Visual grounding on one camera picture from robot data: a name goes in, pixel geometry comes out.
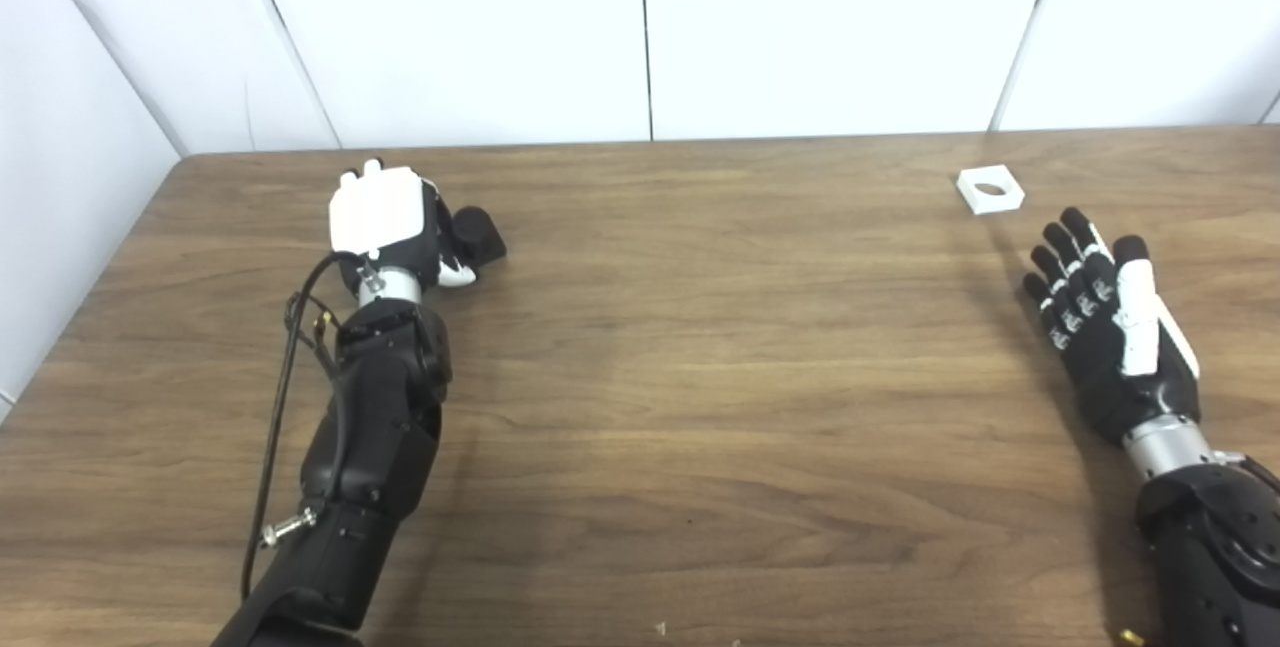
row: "silver cylindrical joint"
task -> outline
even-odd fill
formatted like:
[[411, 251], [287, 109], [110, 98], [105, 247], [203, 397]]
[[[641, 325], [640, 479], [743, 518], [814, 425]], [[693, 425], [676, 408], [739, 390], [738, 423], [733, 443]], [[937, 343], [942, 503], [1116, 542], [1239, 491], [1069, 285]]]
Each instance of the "silver cylindrical joint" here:
[[1143, 479], [1219, 461], [1199, 425], [1181, 415], [1160, 415], [1130, 429], [1124, 448]]
[[384, 266], [378, 270], [375, 279], [362, 278], [360, 281], [360, 306], [365, 306], [379, 299], [421, 302], [422, 286], [410, 270], [398, 266]]

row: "white robotic hand cover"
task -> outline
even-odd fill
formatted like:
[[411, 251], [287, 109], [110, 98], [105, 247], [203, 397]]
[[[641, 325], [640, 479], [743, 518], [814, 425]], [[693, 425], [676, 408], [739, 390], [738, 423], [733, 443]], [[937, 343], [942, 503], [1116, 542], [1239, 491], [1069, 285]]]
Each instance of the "white robotic hand cover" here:
[[[435, 229], [425, 224], [424, 182], [435, 187], [407, 167], [383, 168], [378, 159], [366, 160], [364, 176], [343, 173], [329, 200], [329, 242], [334, 251], [376, 259], [376, 250], [416, 237], [422, 229]], [[442, 287], [462, 287], [475, 279], [471, 268], [440, 258]]]

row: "robot forearm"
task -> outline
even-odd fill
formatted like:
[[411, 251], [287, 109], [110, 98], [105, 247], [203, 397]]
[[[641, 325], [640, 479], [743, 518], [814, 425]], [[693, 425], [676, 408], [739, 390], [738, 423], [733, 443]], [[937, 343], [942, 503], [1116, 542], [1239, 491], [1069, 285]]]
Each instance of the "robot forearm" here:
[[417, 509], [452, 379], [444, 323], [422, 291], [467, 284], [506, 254], [484, 210], [451, 215], [434, 184], [376, 160], [364, 178], [343, 176], [330, 223], [360, 309], [339, 324], [332, 363], [317, 350], [334, 396], [302, 464], [298, 516], [264, 532], [279, 551], [214, 647], [360, 644], [343, 632], [361, 628], [396, 530]]

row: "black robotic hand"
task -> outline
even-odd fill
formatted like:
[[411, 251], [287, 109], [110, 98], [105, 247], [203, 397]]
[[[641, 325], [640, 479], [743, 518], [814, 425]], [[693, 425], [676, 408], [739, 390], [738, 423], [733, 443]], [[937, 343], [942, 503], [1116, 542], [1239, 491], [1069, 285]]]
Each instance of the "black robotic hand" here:
[[1199, 365], [1165, 301], [1156, 293], [1142, 237], [1121, 237], [1115, 252], [1080, 210], [1044, 227], [1023, 287], [1062, 356], [1084, 420], [1121, 445], [1160, 415], [1199, 422]]
[[1123, 446], [1144, 483], [1137, 524], [1152, 551], [1169, 647], [1280, 644], [1280, 480], [1199, 430], [1199, 365], [1156, 293], [1147, 245], [1115, 255], [1075, 208], [1044, 227], [1043, 272], [1023, 286], [1075, 387], [1084, 420]]

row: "white wall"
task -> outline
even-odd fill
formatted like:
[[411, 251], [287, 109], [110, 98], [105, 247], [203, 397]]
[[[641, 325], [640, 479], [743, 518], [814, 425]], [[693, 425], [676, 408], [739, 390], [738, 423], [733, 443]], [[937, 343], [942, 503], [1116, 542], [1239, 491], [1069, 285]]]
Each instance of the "white wall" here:
[[276, 0], [346, 146], [648, 140], [641, 0]]
[[648, 0], [659, 140], [986, 129], [1036, 0]]
[[1280, 92], [1280, 0], [1042, 0], [1001, 129], [1252, 124]]
[[78, 0], [184, 152], [338, 142], [270, 0]]
[[0, 0], [6, 400], [26, 387], [177, 159], [72, 0]]

